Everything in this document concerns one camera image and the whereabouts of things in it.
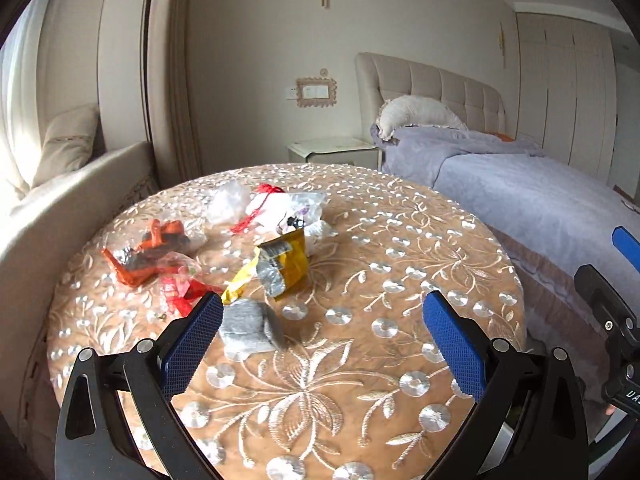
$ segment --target beige throw pillow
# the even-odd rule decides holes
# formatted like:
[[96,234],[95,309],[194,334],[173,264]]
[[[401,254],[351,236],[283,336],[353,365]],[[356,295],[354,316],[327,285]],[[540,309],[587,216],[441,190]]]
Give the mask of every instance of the beige throw pillow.
[[85,105],[64,112],[51,121],[32,189],[63,173],[79,170],[87,163],[99,118],[98,105]]
[[466,124],[440,101],[421,95],[403,95],[385,102],[376,124],[382,140],[390,140],[396,128],[403,126],[448,126],[468,130]]

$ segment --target gray pouch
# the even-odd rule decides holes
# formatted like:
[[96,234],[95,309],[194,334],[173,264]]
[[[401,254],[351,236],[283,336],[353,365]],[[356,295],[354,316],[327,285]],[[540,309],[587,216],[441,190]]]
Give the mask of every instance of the gray pouch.
[[218,333],[231,352],[285,349],[282,322],[269,305],[260,301],[241,298],[227,305]]

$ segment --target yellow package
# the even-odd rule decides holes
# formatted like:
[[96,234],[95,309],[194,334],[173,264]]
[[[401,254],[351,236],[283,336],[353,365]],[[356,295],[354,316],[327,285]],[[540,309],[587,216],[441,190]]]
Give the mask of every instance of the yellow package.
[[234,276],[222,294],[222,303],[230,304],[242,295],[244,286],[258,277],[267,296],[278,300],[299,282],[308,270],[304,229],[296,229],[255,248],[255,257]]

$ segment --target silver screw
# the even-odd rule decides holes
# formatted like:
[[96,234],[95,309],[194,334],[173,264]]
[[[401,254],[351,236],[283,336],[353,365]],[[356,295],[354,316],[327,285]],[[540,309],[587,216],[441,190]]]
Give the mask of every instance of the silver screw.
[[154,342],[152,339],[143,339],[136,345],[136,350],[141,354],[149,352],[154,347]]
[[90,348],[85,348],[78,354],[78,359],[80,359],[81,361],[86,361],[93,354],[94,354],[93,350],[91,350]]
[[558,361],[564,361],[568,357],[568,355],[561,348],[555,348],[554,349],[554,357],[556,359],[558,359]]
[[509,351],[509,343],[505,339],[494,339],[494,348],[498,352],[508,352]]

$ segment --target nightstand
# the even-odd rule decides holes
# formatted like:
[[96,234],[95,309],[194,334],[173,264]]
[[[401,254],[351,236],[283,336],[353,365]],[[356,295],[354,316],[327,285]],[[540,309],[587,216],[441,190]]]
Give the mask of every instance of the nightstand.
[[300,140],[288,146],[289,162],[349,164],[380,170],[382,150],[353,137],[325,137]]

